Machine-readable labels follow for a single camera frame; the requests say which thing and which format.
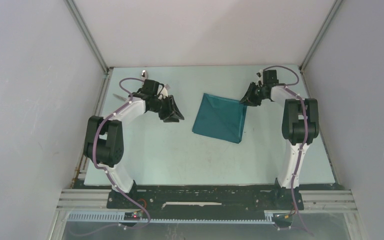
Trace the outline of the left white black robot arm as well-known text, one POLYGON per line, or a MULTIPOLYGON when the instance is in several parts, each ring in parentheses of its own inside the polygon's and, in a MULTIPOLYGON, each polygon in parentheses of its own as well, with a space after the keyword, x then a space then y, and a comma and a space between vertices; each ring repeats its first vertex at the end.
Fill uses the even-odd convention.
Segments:
POLYGON ((169 94, 170 87, 151 79, 141 80, 142 86, 128 92, 122 106, 107 116, 93 115, 88 119, 83 154, 98 170, 103 170, 113 190, 120 193, 118 201, 133 208, 138 194, 132 191, 135 181, 121 163, 124 155, 123 128, 147 112, 157 113, 164 123, 178 123, 185 118, 169 94))

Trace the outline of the teal cloth napkin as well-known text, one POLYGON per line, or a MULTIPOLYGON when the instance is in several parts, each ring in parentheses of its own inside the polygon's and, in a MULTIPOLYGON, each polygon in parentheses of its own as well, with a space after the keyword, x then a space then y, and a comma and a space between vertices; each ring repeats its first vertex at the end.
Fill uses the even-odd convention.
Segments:
POLYGON ((242 141, 247 106, 238 100, 205 93, 192 132, 239 144, 242 141))

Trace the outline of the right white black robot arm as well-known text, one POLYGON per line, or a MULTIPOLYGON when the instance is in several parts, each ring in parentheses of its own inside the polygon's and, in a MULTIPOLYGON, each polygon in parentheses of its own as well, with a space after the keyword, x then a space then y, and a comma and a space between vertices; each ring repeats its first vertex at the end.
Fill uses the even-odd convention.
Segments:
POLYGON ((276 178, 280 188, 295 189, 306 152, 319 136, 319 108, 315 98, 303 98, 280 83, 275 69, 262 69, 257 73, 259 80, 249 84, 239 101, 249 107, 260 106, 263 100, 270 100, 283 107, 281 134, 285 139, 285 156, 282 168, 276 178))

